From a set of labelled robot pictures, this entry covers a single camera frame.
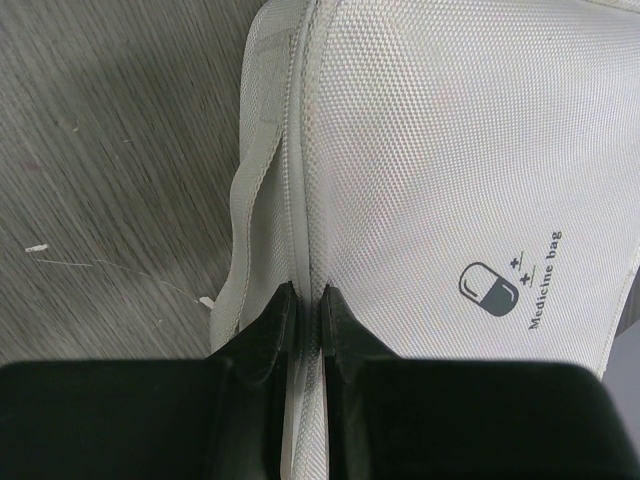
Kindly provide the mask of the grey medicine kit case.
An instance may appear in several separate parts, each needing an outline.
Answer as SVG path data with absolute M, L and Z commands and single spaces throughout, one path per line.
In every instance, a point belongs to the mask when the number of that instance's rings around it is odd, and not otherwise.
M 395 352 L 602 376 L 639 268 L 635 1 L 269 1 L 247 36 L 219 348 L 301 297 L 290 479 L 328 475 L 326 286 Z

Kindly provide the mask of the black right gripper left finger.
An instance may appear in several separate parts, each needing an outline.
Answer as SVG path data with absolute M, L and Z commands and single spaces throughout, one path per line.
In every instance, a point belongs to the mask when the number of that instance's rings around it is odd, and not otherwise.
M 1 370 L 5 479 L 277 479 L 298 299 L 197 360 L 30 361 Z

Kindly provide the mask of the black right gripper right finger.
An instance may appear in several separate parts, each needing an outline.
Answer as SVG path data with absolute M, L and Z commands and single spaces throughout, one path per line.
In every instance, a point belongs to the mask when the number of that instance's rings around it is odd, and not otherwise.
M 319 306 L 332 479 L 635 479 L 601 382 L 576 365 L 405 359 L 327 288 Z

